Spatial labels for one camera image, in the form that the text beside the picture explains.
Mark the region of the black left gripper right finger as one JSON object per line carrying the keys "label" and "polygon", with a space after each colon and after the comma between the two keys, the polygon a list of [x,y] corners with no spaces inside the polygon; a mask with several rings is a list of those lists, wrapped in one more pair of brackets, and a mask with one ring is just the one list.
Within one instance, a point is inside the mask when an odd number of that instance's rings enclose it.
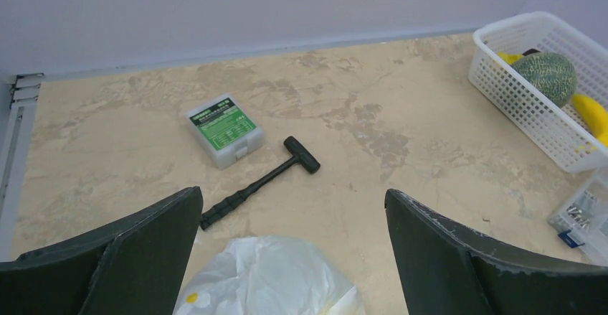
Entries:
{"label": "black left gripper right finger", "polygon": [[387,190],[384,208],[410,314],[605,314],[607,269],[504,243]]}

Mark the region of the yellow fake banana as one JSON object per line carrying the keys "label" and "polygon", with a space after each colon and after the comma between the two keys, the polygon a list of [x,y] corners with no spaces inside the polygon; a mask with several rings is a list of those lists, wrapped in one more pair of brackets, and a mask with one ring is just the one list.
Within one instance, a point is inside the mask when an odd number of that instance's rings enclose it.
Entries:
{"label": "yellow fake banana", "polygon": [[607,110],[595,99],[582,94],[572,97],[575,110],[589,127],[591,135],[607,146]]}

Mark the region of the white plastic shopping bag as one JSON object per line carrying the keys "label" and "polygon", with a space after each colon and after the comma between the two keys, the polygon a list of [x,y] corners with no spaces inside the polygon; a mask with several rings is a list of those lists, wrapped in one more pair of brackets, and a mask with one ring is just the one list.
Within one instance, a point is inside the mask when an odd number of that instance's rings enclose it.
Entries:
{"label": "white plastic shopping bag", "polygon": [[365,314],[363,299],[307,240],[231,240],[180,293],[175,314]]}

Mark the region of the green fake melon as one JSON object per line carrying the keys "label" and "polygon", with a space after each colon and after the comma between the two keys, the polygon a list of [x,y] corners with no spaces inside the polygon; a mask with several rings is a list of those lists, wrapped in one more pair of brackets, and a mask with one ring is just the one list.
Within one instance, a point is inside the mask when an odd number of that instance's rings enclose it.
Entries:
{"label": "green fake melon", "polygon": [[511,67],[560,108],[576,92],[578,76],[575,67],[568,58],[558,53],[533,53]]}

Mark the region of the white plastic basket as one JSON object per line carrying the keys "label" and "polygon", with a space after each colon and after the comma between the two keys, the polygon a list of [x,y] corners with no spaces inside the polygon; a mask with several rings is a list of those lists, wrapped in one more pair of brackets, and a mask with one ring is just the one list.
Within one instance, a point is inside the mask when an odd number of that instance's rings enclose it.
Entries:
{"label": "white plastic basket", "polygon": [[476,30],[469,81],[561,169],[607,166],[607,146],[574,109],[574,95],[607,106],[607,49],[544,11]]}

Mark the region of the black rubber mallet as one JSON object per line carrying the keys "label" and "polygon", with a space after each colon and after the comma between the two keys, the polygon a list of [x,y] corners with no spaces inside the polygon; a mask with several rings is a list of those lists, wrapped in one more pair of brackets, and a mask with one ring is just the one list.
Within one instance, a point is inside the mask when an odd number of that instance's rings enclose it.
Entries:
{"label": "black rubber mallet", "polygon": [[244,189],[236,191],[234,194],[225,197],[206,212],[203,212],[199,221],[200,228],[205,231],[215,222],[226,217],[230,212],[237,209],[248,197],[257,192],[265,184],[271,182],[275,177],[289,169],[291,166],[299,164],[309,174],[314,174],[320,169],[318,160],[297,140],[294,136],[288,136],[283,141],[284,147],[291,154],[291,157],[279,165],[277,168],[268,172],[266,175],[251,183]]}

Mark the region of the aluminium frame rail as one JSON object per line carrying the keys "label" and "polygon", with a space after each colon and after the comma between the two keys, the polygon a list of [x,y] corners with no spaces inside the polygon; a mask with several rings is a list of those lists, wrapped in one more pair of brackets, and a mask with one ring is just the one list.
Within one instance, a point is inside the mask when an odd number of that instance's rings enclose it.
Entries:
{"label": "aluminium frame rail", "polygon": [[1,76],[1,261],[11,259],[42,73]]}

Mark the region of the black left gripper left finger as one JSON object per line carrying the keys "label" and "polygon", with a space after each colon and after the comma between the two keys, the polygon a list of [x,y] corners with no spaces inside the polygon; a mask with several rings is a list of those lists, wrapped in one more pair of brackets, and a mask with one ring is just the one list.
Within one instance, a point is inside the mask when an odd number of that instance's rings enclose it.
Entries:
{"label": "black left gripper left finger", "polygon": [[203,207],[187,187],[1,264],[3,314],[171,314]]}

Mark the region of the green labelled screw box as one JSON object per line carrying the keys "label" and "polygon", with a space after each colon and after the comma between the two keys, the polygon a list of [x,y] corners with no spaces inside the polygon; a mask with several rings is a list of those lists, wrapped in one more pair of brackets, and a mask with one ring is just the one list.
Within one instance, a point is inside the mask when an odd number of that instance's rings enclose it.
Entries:
{"label": "green labelled screw box", "polygon": [[187,111],[185,118],[196,140],[220,170],[265,143],[262,128],[229,93]]}

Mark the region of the yellow fake lemon in basket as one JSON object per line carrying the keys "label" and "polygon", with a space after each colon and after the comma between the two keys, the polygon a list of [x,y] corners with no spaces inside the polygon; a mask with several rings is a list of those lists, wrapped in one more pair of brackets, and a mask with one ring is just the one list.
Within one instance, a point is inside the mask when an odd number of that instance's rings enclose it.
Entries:
{"label": "yellow fake lemon in basket", "polygon": [[498,52],[497,55],[499,56],[499,58],[501,60],[503,60],[508,65],[512,65],[515,62],[524,58],[524,55],[522,55],[522,54],[508,54],[505,52]]}

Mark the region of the clear compartment screw organizer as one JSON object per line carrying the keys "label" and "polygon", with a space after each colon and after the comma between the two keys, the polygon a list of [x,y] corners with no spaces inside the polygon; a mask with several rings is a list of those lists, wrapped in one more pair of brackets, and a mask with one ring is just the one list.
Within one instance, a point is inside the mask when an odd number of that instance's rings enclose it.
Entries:
{"label": "clear compartment screw organizer", "polygon": [[607,169],[596,170],[547,219],[558,238],[595,265],[607,265]]}

